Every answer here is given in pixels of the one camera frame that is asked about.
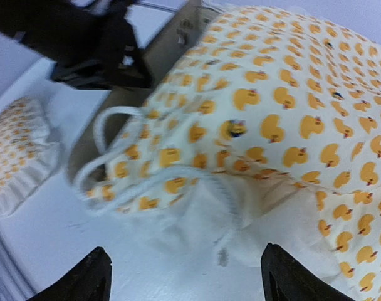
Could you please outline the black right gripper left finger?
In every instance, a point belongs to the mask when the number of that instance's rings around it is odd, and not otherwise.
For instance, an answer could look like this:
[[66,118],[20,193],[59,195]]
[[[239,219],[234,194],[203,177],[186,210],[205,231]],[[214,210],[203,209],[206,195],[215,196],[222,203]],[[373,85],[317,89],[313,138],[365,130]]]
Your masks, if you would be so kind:
[[112,261],[98,246],[50,287],[28,301],[109,301]]

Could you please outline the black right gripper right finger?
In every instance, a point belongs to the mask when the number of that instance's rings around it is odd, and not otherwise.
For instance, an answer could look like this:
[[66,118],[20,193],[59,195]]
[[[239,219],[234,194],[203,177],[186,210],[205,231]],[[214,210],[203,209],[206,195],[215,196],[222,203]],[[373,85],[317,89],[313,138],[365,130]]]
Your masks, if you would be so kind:
[[320,280],[277,244],[266,245],[261,275],[264,298],[268,301],[352,300]]

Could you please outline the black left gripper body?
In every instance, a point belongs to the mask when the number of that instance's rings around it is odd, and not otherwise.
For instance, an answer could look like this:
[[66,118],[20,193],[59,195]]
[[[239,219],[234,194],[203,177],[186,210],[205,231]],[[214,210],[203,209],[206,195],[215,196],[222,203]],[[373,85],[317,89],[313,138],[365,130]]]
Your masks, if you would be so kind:
[[150,88],[126,15],[135,1],[0,1],[0,33],[54,61],[50,78],[79,90]]

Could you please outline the wooden striped pet bed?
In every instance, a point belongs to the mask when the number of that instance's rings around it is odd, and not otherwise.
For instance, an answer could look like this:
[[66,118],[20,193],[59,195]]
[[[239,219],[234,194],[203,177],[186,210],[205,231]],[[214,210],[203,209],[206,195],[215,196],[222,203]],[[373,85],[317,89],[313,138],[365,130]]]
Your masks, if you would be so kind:
[[128,20],[133,24],[143,58],[153,77],[149,88],[113,87],[72,148],[66,175],[73,182],[78,171],[99,156],[94,141],[93,125],[99,113],[115,106],[139,107],[166,73],[192,48],[207,25],[224,10],[210,1],[182,1],[178,8],[165,8],[140,3],[131,8]]

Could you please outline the duck print mattress cushion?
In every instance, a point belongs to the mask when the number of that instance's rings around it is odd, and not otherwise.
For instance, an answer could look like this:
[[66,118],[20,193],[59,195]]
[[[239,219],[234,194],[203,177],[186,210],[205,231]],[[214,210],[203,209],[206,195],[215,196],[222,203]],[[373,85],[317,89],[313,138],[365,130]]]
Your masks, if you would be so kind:
[[275,182],[316,199],[313,226],[363,300],[381,300],[381,46],[262,6],[220,14],[139,107],[96,119],[73,184],[94,211],[166,213],[204,183],[225,201],[221,256]]

